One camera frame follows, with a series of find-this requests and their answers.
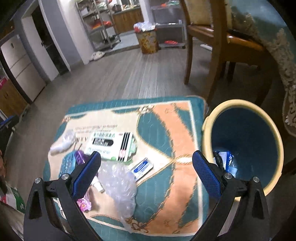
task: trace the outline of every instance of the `table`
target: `table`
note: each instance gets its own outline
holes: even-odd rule
[[[229,0],[229,4],[233,16],[232,28],[261,42],[278,63],[286,91],[283,121],[286,130],[296,136],[296,27],[291,16],[292,10],[287,5],[289,3],[278,0]]]

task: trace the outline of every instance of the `metal shelf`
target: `metal shelf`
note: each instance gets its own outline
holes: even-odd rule
[[[182,23],[156,23],[156,28],[182,28]]]
[[[103,13],[103,12],[108,13],[109,10],[108,10],[108,9],[100,10],[100,13]],[[96,14],[98,14],[98,13],[97,13],[97,10],[92,10],[92,11],[89,11],[87,14],[82,15],[82,18],[86,18],[86,17],[88,17],[88,16],[90,16],[90,15],[96,15]]]
[[[117,43],[117,41],[119,41],[120,39],[119,39],[119,36],[117,36],[112,42],[111,42],[111,44],[113,45],[113,44],[116,44]],[[95,49],[96,50],[102,50],[102,49],[106,49],[106,48],[108,48],[109,47],[109,43],[94,43],[94,46],[95,46]]]
[[[111,26],[105,26],[105,29],[108,29],[108,28],[111,28],[111,27],[113,27],[113,25],[111,25]],[[95,32],[103,31],[103,30],[104,30],[103,26],[100,26],[100,27],[97,27],[97,28],[94,28],[94,29],[90,30],[89,33],[90,34],[93,34]]]
[[[108,3],[108,0],[105,0],[106,2],[106,5],[107,5],[107,9],[99,9],[98,5],[96,4],[96,1],[95,0],[89,0],[89,2],[92,2],[92,4],[94,5],[95,9],[88,12],[87,14],[85,15],[82,15],[81,14],[81,11],[79,10],[79,6],[78,6],[78,2],[76,2],[76,7],[77,7],[77,10],[78,10],[78,13],[80,15],[80,18],[81,18],[81,21],[84,25],[84,29],[88,35],[88,38],[92,44],[92,47],[95,51],[98,51],[98,50],[101,50],[101,49],[104,49],[104,48],[113,48],[113,45],[119,40],[120,41],[120,37],[118,34],[116,34],[116,38],[114,39],[114,41],[111,41],[110,38],[109,38],[109,35],[108,35],[108,32],[107,32],[107,29],[108,28],[114,28],[114,32],[117,33],[117,30],[116,30],[116,26],[114,24],[114,19],[113,19],[113,14],[112,12],[109,10],[110,7],[109,7],[109,3]],[[104,25],[104,21],[103,21],[103,18],[102,18],[102,15],[101,13],[103,12],[107,12],[109,13],[108,16],[110,17],[110,20],[111,20],[111,23],[112,25],[111,26],[105,26]],[[89,30],[89,24],[86,24],[86,22],[84,21],[84,19],[88,16],[91,16],[91,15],[98,15],[98,19],[100,20],[101,22],[101,26],[99,27],[96,27],[95,29],[91,29]],[[101,33],[101,36],[102,38],[104,39],[107,39],[107,43],[97,43],[95,41],[92,40],[91,38],[91,35],[93,33],[96,33],[96,32],[100,32]]]
[[[180,4],[178,4],[178,5],[168,5],[168,6],[165,6],[165,7],[159,5],[159,6],[152,6],[150,9],[151,10],[162,10],[162,9],[169,9],[169,8],[181,8],[181,5]]]
[[[167,48],[167,47],[183,47],[185,45],[186,45],[185,43],[177,43],[177,44],[165,44],[165,43],[163,43],[163,44],[159,44],[158,46],[160,48]]]

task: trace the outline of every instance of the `kitchen shelving unit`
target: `kitchen shelving unit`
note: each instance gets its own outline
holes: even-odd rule
[[[186,26],[185,17],[180,4],[162,6],[167,0],[148,0],[153,22],[156,25],[156,36],[160,48],[182,47],[185,48]],[[166,40],[173,40],[177,44],[166,44]]]
[[[116,26],[113,19],[112,11],[110,11],[108,0],[105,0],[106,8],[99,8],[98,4],[95,0],[81,0],[76,2],[76,7],[79,12],[79,15],[81,17],[81,21],[84,25],[85,31],[88,35],[88,38],[92,44],[92,47],[98,51],[106,48],[113,48],[113,46],[120,42],[120,37],[117,34]],[[82,11],[85,12],[85,10],[81,9],[82,7],[85,7],[86,9],[89,8],[89,11],[87,11],[86,14],[82,14]],[[104,25],[103,21],[103,13],[107,14],[109,16],[111,25]],[[92,27],[91,23],[93,25],[96,22],[100,22],[101,25],[98,27]],[[110,36],[107,32],[107,29],[113,28],[114,29],[114,37],[110,39]],[[92,36],[95,33],[100,33],[102,39],[101,41],[94,41]]]

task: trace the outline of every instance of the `yellow bin rim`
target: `yellow bin rim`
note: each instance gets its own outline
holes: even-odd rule
[[[214,122],[216,121],[217,117],[224,111],[231,109],[231,108],[245,108],[249,109],[255,113],[257,113],[261,118],[269,125],[271,131],[273,132],[276,145],[277,145],[277,153],[278,153],[278,163],[277,167],[275,170],[275,173],[269,182],[269,184],[263,189],[265,196],[268,195],[271,190],[275,187],[277,184],[280,176],[281,176],[281,171],[283,168],[284,164],[284,147],[283,147],[283,142],[281,139],[281,135],[279,133],[279,130],[277,129],[275,123],[273,120],[270,118],[270,116],[259,106],[246,101],[246,100],[240,100],[240,99],[233,99],[233,100],[228,100],[220,105],[218,105],[212,112],[211,114],[205,119],[203,125],[202,125],[202,131],[203,131],[203,136],[202,136],[202,153],[210,163],[214,163],[213,158],[213,150],[212,150],[212,127],[214,125]]]

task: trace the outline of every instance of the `metal screw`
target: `metal screw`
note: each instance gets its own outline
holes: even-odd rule
[[[63,180],[67,180],[69,178],[69,174],[68,173],[65,173],[62,175],[62,179]]]
[[[232,178],[232,175],[229,172],[227,172],[227,173],[224,174],[224,177],[226,179],[231,179]]]
[[[39,183],[39,182],[41,182],[41,178],[40,178],[40,177],[36,178],[34,182],[35,182],[35,183]]]
[[[253,177],[253,181],[258,183],[260,181],[260,179],[258,177]]]

